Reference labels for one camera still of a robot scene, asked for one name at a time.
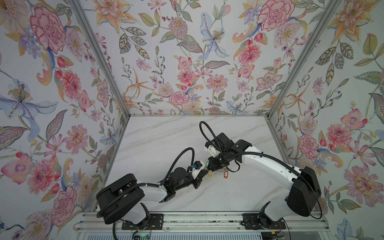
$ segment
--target robotic arm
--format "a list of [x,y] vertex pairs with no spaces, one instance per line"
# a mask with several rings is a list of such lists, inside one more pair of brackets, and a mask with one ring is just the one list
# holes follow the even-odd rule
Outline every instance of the robotic arm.
[[[213,140],[209,140],[205,136],[201,128],[202,124],[211,131]],[[294,213],[305,217],[311,214],[321,195],[314,170],[309,167],[295,168],[264,154],[244,140],[234,143],[224,133],[220,133],[216,137],[211,128],[203,121],[200,122],[200,130],[207,139],[204,149],[212,155],[208,158],[207,169],[204,169],[203,161],[194,162],[194,150],[187,148],[180,153],[166,177],[158,184],[143,183],[138,181],[133,174],[128,174],[98,192],[96,198],[101,210],[97,217],[103,217],[106,224],[122,219],[131,222],[139,230],[145,229],[148,226],[150,214],[143,202],[167,202],[175,196],[177,190],[189,185],[193,185],[197,189],[209,170],[217,171],[225,168],[233,160],[239,169],[238,162],[255,167],[276,179],[289,190],[287,194],[281,195],[263,206],[257,216],[259,228],[269,229],[274,226],[275,221]],[[191,165],[187,169],[178,167],[171,173],[177,160],[188,150],[192,151]]]

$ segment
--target black mounting plate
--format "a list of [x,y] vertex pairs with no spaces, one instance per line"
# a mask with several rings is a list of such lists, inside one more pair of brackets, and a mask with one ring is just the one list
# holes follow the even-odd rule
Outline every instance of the black mounting plate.
[[[164,222],[164,214],[151,214],[151,219],[149,220],[152,225],[152,230],[162,230]],[[121,230],[137,230],[136,226],[131,222],[124,221],[121,226]]]
[[[243,214],[243,221],[241,222],[241,225],[245,226],[246,230],[259,230],[263,229],[263,227],[260,224],[259,221],[259,214]],[[271,225],[271,228],[269,229],[276,229],[279,230],[286,229],[285,222],[282,218],[280,218],[277,222],[273,222]]]

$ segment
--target table surface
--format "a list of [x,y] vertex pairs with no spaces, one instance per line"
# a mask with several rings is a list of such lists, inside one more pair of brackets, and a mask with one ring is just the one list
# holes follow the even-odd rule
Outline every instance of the table surface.
[[[264,117],[132,117],[122,139],[106,185],[126,174],[138,180],[157,183],[164,178],[177,155],[187,147],[195,149],[195,160],[208,161],[204,151],[206,140],[199,122],[205,121],[218,135],[224,132],[233,142],[243,139],[266,154],[281,159]],[[208,129],[205,134],[211,138]],[[186,152],[174,169],[190,164],[191,152]],[[240,164],[238,172],[216,172],[206,175],[198,189],[192,185],[176,192],[166,203],[145,202],[149,211],[253,211],[260,210],[272,198],[286,189],[276,180],[256,168]],[[232,162],[230,169],[236,170]]]

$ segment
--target orange lily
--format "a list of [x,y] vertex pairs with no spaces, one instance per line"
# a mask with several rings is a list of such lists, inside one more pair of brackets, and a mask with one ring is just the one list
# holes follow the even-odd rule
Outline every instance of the orange lily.
[[294,95],[294,94],[289,94],[289,95],[287,96],[287,97],[291,96],[291,100],[293,100],[293,102],[288,103],[288,105],[289,105],[289,104],[292,104],[292,105],[289,106],[289,107],[287,107],[287,108],[291,108],[291,107],[293,107],[293,106],[297,103],[297,105],[299,106],[299,112],[300,112],[301,115],[303,115],[303,114],[301,113],[300,102],[302,102],[302,103],[304,103],[304,104],[305,104],[305,102],[304,102],[303,100],[301,100],[300,97],[305,93],[305,91],[307,90],[308,86],[309,86],[309,83],[308,83],[307,87],[304,89],[304,91],[303,91],[302,93],[300,93],[299,96],[296,96],[296,95]]
[[132,85],[130,85],[130,86],[128,86],[128,87],[127,87],[127,90],[125,91],[124,94],[126,94],[130,88],[136,88],[136,87],[137,87],[137,90],[136,90],[136,92],[138,91],[138,95],[137,95],[137,97],[136,97],[136,99],[137,99],[137,98],[139,97],[139,95],[140,95],[140,87],[143,87],[143,88],[146,88],[146,89],[151,89],[151,90],[153,90],[153,89],[152,89],[152,88],[149,88],[149,87],[146,87],[146,86],[143,85],[144,83],[147,83],[147,82],[141,82],[141,83],[139,83],[139,79],[137,78],[137,74],[136,74],[135,69],[133,69],[133,71],[135,72],[136,83],[135,83],[135,84],[132,84]]

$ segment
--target floral wallpaper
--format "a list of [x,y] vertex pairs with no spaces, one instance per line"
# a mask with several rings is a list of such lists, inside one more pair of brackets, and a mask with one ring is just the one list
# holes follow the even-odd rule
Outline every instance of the floral wallpaper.
[[266,114],[326,6],[325,0],[81,4],[133,116]]
[[291,164],[317,173],[339,240],[384,238],[383,8],[342,1],[272,117]]
[[0,239],[70,239],[127,117],[66,0],[1,0],[0,36]]

